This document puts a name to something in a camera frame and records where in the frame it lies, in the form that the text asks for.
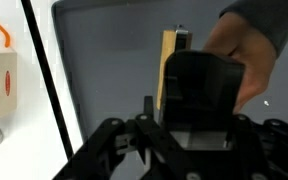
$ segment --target gray wall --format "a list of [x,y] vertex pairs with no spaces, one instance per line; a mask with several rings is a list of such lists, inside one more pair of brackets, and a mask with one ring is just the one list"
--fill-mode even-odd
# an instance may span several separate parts
[[[89,131],[107,117],[132,117],[141,112],[144,95],[156,95],[163,30],[184,24],[193,33],[192,49],[199,50],[219,11],[231,2],[164,0],[66,12],[66,56],[83,97],[79,100],[81,111],[91,121]],[[273,117],[288,121],[288,44],[277,61],[269,89],[242,112],[256,122]],[[136,159],[135,153],[127,156],[113,179],[138,179],[143,168]]]

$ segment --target orange handle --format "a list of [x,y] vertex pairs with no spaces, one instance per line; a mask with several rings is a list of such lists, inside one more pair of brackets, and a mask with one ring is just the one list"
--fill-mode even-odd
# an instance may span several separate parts
[[0,25],[0,31],[5,36],[5,47],[10,47],[11,45],[11,37],[10,34]]

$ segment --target sleeve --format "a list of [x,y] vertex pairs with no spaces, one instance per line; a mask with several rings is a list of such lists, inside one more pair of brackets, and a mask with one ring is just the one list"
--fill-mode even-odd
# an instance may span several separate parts
[[288,41],[288,0],[237,0],[220,17],[226,12],[245,18],[272,42],[280,56]]

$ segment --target bolt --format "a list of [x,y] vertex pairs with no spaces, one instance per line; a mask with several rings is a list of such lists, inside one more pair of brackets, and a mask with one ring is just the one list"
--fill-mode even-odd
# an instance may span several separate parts
[[118,124],[118,120],[113,120],[112,121],[112,125],[117,125]]
[[238,119],[241,120],[241,121],[245,121],[245,120],[246,120],[246,117],[243,116],[243,115],[239,115],[239,116],[238,116]]
[[223,148],[228,148],[228,145],[229,145],[229,142],[228,141],[224,141]]
[[186,175],[186,180],[201,180],[201,177],[195,172],[190,172]]
[[279,125],[281,125],[281,123],[278,121],[272,121],[272,125],[273,126],[279,126]]
[[252,175],[252,180],[267,180],[267,178],[263,174],[254,173]]
[[147,120],[148,119],[148,116],[143,114],[140,116],[140,120]]

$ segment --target white surface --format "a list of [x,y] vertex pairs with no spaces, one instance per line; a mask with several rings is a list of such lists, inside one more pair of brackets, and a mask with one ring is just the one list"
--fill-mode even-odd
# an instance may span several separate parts
[[[55,0],[31,0],[73,149],[82,145],[51,18]],[[20,0],[0,0],[0,24],[18,53],[18,107],[0,119],[0,180],[47,180],[67,162]]]

